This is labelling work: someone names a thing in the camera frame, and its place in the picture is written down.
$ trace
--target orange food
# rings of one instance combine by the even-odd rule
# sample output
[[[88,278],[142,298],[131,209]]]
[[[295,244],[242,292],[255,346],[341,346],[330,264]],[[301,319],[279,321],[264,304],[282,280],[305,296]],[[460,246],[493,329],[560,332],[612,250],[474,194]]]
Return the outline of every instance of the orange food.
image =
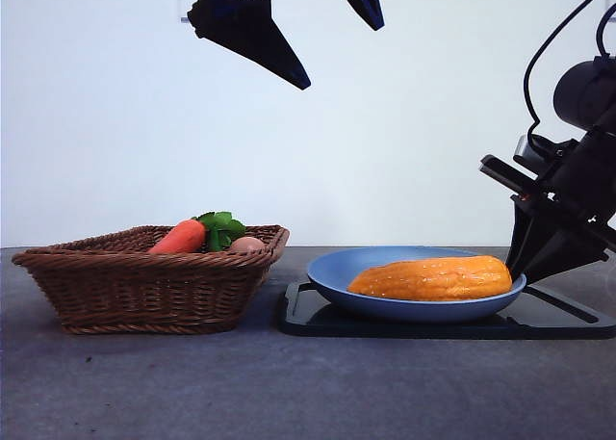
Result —
[[[205,225],[198,220],[182,220],[148,252],[160,254],[196,252],[205,242],[206,231]]]
[[[501,260],[489,255],[436,257],[367,269],[347,290],[405,300],[487,298],[511,291],[511,275]]]

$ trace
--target black cable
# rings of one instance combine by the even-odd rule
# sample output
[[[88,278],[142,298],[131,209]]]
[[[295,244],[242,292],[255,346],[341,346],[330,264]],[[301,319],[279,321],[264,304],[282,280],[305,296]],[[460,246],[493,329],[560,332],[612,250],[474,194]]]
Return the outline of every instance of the black cable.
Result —
[[[530,60],[530,63],[528,64],[528,67],[526,68],[526,74],[524,76],[524,98],[526,101],[526,107],[528,108],[528,112],[530,113],[531,117],[533,118],[534,122],[533,124],[530,126],[530,128],[528,129],[528,132],[526,134],[526,139],[528,140],[528,145],[540,156],[547,158],[548,155],[546,152],[544,152],[541,148],[539,148],[538,146],[535,145],[535,143],[533,143],[533,137],[532,137],[532,131],[535,129],[535,127],[537,127],[539,125],[539,123],[541,122],[541,120],[539,119],[539,116],[537,115],[537,113],[535,113],[535,109],[532,106],[532,101],[530,99],[530,92],[528,90],[528,81],[530,79],[530,72],[532,71],[533,67],[535,66],[535,64],[537,63],[537,60],[539,59],[539,57],[541,57],[541,55],[543,54],[543,52],[546,51],[546,49],[548,48],[548,45],[550,45],[550,43],[554,40],[554,38],[556,36],[558,36],[558,33],[560,33],[560,31],[563,30],[563,28],[565,26],[567,26],[567,24],[569,24],[569,22],[574,19],[578,13],[580,13],[582,10],[584,10],[588,4],[590,4],[593,0],[584,0],[581,4],[579,4],[577,6],[577,8],[575,10],[573,10],[557,27],[556,29],[554,29],[554,31],[550,34],[550,36],[546,39],[545,42],[543,42],[543,44],[541,45],[541,47],[539,47],[539,50],[537,50],[537,53],[535,53],[535,55],[532,57],[532,59]]]
[[[603,45],[603,31],[605,30],[607,21],[609,21],[609,18],[611,18],[615,13],[616,4],[613,4],[607,12],[605,12],[603,18],[601,18],[601,21],[599,22],[599,26],[597,27],[597,48],[599,49],[599,53],[602,57],[609,57],[609,53],[605,51],[605,45]]]

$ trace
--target orange carrot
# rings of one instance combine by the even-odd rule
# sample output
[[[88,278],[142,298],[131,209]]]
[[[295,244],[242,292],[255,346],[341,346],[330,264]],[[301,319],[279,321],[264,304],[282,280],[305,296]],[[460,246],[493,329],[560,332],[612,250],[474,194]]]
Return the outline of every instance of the orange carrot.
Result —
[[[205,242],[206,231],[205,225],[198,220],[182,220],[148,252],[159,254],[196,252]]]

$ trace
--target wicker basket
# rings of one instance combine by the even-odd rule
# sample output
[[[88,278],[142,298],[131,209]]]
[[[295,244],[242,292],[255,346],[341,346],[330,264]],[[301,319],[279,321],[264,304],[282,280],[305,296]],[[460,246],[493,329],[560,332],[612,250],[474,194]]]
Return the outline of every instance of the wicker basket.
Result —
[[[280,258],[289,231],[248,226],[264,249],[250,253],[149,254],[170,226],[139,226],[18,253],[74,334],[206,334],[233,329]]]

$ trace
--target woven basket rim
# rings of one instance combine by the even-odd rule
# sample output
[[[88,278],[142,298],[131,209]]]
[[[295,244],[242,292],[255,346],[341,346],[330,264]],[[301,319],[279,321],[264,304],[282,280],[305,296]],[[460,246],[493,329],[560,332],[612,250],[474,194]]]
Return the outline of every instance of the woven basket rim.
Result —
[[[275,262],[281,255],[282,250],[289,238],[289,230],[281,225],[250,225],[248,230],[270,229],[275,230],[275,235],[263,249],[252,252],[191,252],[180,254],[150,253],[142,251],[121,251],[101,249],[79,249],[77,244],[104,241],[118,236],[126,236],[138,230],[152,228],[171,228],[168,225],[141,225],[127,230],[89,237],[69,243],[55,244],[50,246],[31,247],[13,256],[12,261],[16,265],[27,267],[30,264],[41,261],[43,258],[49,261],[58,261],[68,267],[72,262],[92,261],[100,266],[129,266],[143,265],[153,267],[187,266],[187,267],[224,267],[224,266],[259,266]]]

